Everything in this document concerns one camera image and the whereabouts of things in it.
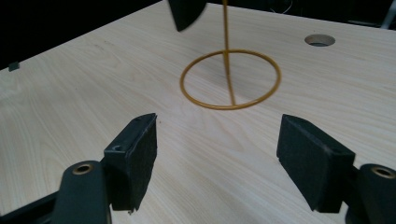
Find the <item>light wood surface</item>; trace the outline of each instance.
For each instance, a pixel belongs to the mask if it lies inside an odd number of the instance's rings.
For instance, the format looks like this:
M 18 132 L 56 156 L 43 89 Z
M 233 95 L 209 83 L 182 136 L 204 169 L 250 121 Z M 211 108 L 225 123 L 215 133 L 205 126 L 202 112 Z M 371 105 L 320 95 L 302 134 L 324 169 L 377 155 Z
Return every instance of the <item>light wood surface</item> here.
M 396 33 L 230 7 L 230 47 L 271 56 L 283 79 L 259 105 L 214 111 L 189 102 L 178 79 L 223 48 L 221 13 L 208 5 L 180 34 L 162 1 L 0 71 L 0 213 L 56 191 L 64 169 L 101 160 L 131 119 L 157 113 L 148 193 L 137 213 L 113 212 L 113 223 L 344 223 L 345 205 L 311 212 L 279 164 L 281 116 L 319 126 L 357 153 L 357 167 L 396 168 Z M 305 44 L 312 34 L 335 44 Z M 231 64 L 237 102 L 275 81 L 259 59 L 232 55 Z M 229 103 L 220 57 L 193 67 L 186 87 Z

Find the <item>wood grain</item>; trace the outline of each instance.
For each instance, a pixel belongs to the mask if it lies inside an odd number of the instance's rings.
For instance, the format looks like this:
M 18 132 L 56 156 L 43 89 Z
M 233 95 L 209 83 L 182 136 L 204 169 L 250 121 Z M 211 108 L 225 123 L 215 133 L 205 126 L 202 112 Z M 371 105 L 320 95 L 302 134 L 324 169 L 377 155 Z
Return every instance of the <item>wood grain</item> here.
M 134 117 L 158 114 L 159 155 L 137 213 L 113 223 L 344 223 L 311 212 L 277 161 L 282 114 L 308 119 L 357 153 L 355 165 L 396 162 L 396 33 L 274 13 L 229 10 L 231 48 L 273 57 L 279 90 L 239 111 L 213 111 L 181 94 L 193 59 L 223 48 L 221 6 L 176 32 L 162 1 L 0 71 L 0 213 L 59 188 L 64 169 L 101 160 Z M 305 44 L 326 34 L 335 44 Z M 237 101 L 272 86 L 272 68 L 232 55 Z M 188 89 L 227 104 L 220 58 L 191 70 Z

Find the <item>dark floor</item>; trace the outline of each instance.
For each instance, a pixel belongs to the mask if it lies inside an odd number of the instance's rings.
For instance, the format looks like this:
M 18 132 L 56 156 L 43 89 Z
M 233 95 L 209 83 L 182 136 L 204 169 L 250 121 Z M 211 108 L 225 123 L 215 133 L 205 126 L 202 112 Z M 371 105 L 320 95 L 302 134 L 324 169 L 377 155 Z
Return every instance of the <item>dark floor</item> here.
M 0 69 L 160 0 L 1 0 Z M 221 4 L 221 0 L 209 0 Z M 392 0 L 229 0 L 229 5 L 379 27 Z

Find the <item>black plastic part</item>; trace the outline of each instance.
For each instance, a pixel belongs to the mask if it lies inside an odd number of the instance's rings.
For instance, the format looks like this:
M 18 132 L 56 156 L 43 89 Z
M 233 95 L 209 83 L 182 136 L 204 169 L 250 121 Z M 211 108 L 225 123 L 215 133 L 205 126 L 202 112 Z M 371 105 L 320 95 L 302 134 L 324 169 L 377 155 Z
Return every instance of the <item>black plastic part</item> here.
M 133 119 L 105 149 L 108 197 L 113 210 L 137 210 L 157 157 L 155 114 Z
M 57 192 L 0 217 L 1 224 L 49 224 Z
M 364 164 L 358 175 L 358 186 L 371 223 L 396 222 L 396 171 L 377 164 Z
M 342 194 L 344 202 L 349 206 L 346 213 L 346 224 L 369 224 L 370 220 L 367 217 L 367 211 L 364 207 L 361 195 L 359 193 L 358 175 L 359 170 L 352 167 L 349 175 L 340 183 L 343 186 Z
M 339 212 L 354 152 L 309 121 L 283 115 L 276 155 L 312 210 Z
M 168 0 L 177 30 L 192 25 L 205 9 L 206 0 Z
M 64 171 L 51 224 L 109 224 L 105 172 L 99 161 L 82 161 Z

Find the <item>circular wire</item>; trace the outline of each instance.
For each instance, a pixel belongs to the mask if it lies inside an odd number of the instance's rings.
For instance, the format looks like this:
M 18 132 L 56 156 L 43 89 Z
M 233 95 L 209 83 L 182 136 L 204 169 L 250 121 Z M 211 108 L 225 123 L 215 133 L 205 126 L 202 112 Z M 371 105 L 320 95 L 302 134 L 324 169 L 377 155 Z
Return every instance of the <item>circular wire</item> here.
M 241 105 L 238 105 L 238 104 L 235 104 L 235 105 L 211 105 L 211 104 L 207 104 L 207 103 L 201 102 L 201 101 L 193 98 L 191 95 L 189 95 L 189 93 L 186 91 L 186 88 L 184 86 L 184 80 L 186 78 L 186 75 L 190 71 L 190 69 L 193 66 L 195 66 L 198 62 L 200 62 L 200 61 L 202 61 L 202 60 L 204 60 L 206 58 L 210 58 L 212 56 L 224 53 L 224 50 L 219 50 L 219 51 L 215 51 L 215 52 L 206 54 L 206 55 L 204 55 L 204 56 L 202 56 L 200 58 L 195 59 L 194 61 L 192 61 L 184 69 L 184 71 L 183 71 L 183 73 L 181 74 L 181 77 L 180 77 L 180 88 L 181 88 L 181 91 L 183 92 L 183 94 L 187 97 L 187 99 L 189 99 L 191 102 L 193 102 L 196 105 L 199 105 L 199 106 L 202 106 L 202 107 L 205 107 L 205 108 L 209 108 L 209 109 L 215 109 L 215 110 L 236 110 L 236 109 L 243 109 L 243 108 L 246 108 L 246 107 L 250 107 L 252 105 L 256 105 L 256 104 L 266 100 L 272 94 L 274 94 L 274 92 L 277 90 L 277 88 L 280 85 L 280 81 L 282 79 L 282 74 L 281 74 L 279 66 L 277 65 L 277 63 L 272 58 L 270 58 L 270 57 L 268 57 L 268 56 L 266 56 L 264 54 L 261 54 L 259 52 L 248 50 L 248 49 L 229 49 L 229 52 L 230 53 L 251 54 L 251 55 L 260 57 L 260 58 L 264 59 L 265 61 L 267 61 L 269 64 L 271 64 L 276 70 L 276 82 L 275 82 L 274 86 L 271 88 L 271 90 L 269 90 L 263 96 L 255 99 L 255 100 L 252 100 L 250 102 L 241 104 Z

